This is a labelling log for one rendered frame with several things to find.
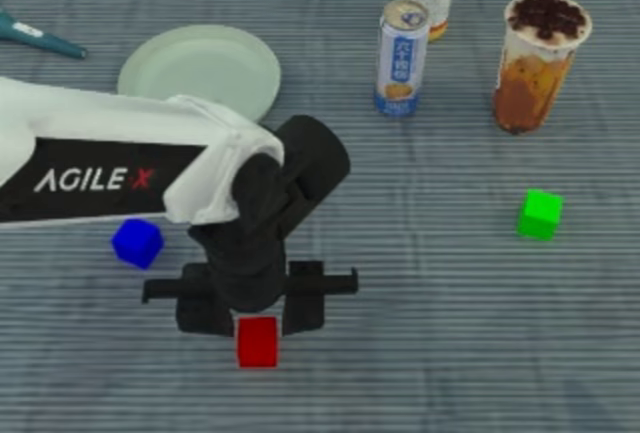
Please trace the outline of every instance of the green cube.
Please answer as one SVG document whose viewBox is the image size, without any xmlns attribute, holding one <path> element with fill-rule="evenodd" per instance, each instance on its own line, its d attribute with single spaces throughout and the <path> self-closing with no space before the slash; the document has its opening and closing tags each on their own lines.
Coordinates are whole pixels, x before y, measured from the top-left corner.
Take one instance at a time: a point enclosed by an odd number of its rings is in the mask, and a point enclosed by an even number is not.
<svg viewBox="0 0 640 433">
<path fill-rule="evenodd" d="M 531 189 L 520 210 L 518 233 L 549 241 L 560 224 L 563 198 L 542 190 Z"/>
</svg>

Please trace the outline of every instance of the table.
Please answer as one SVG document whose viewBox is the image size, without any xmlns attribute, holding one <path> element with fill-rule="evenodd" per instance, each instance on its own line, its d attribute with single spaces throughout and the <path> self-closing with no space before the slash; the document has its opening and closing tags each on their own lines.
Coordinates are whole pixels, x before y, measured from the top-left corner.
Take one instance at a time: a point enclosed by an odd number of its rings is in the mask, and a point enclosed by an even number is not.
<svg viewBox="0 0 640 433">
<path fill-rule="evenodd" d="M 640 3 L 580 0 L 596 31 L 552 118 L 514 138 L 489 105 L 507 0 L 456 0 L 429 51 L 420 114 L 372 109 L 386 0 L 4 0 L 86 45 L 84 62 L 1 44 L 0 74 L 114 91 L 148 37 L 224 23 L 262 37 L 283 87 L 267 119 L 314 115 L 353 172 L 288 243 L 361 272 L 326 328 L 287 338 L 274 371 L 183 335 L 171 302 L 109 249 L 116 226 L 0 235 L 0 431 L 632 432 L 640 428 Z M 556 239 L 515 234 L 525 190 L 566 198 Z M 153 276 L 202 252 L 161 223 Z"/>
</svg>

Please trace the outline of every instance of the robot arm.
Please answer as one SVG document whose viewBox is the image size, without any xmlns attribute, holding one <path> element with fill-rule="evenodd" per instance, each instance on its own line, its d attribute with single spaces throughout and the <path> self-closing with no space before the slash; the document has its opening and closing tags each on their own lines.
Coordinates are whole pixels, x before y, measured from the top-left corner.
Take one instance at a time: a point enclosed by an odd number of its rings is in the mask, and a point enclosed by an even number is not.
<svg viewBox="0 0 640 433">
<path fill-rule="evenodd" d="M 317 329 L 324 295 L 357 272 L 291 263 L 284 241 L 349 174 L 340 140 L 296 116 L 270 132 L 221 105 L 166 102 L 0 78 L 0 225 L 163 215 L 190 223 L 207 262 L 148 280 L 143 301 L 177 300 L 182 331 L 233 334 L 231 311 L 285 296 L 283 333 Z"/>
</svg>

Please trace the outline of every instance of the plate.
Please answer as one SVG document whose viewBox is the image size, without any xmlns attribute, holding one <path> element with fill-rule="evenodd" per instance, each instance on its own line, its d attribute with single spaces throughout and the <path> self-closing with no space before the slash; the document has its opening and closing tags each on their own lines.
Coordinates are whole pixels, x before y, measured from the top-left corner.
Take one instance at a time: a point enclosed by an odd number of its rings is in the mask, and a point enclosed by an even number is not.
<svg viewBox="0 0 640 433">
<path fill-rule="evenodd" d="M 278 58 L 256 36 L 228 26 L 193 25 L 140 46 L 122 67 L 118 94 L 157 100 L 195 96 L 257 123 L 273 105 L 280 80 Z"/>
</svg>

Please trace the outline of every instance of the red letter x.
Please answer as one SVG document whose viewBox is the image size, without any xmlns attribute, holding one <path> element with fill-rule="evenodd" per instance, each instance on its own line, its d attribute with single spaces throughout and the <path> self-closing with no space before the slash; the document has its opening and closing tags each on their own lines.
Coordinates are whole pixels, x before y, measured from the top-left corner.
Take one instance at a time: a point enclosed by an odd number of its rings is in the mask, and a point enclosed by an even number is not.
<svg viewBox="0 0 640 433">
<path fill-rule="evenodd" d="M 153 175 L 153 169 L 145 170 L 144 168 L 138 168 L 138 179 L 133 183 L 133 189 L 137 190 L 138 188 L 149 188 L 149 179 L 151 175 Z"/>
</svg>

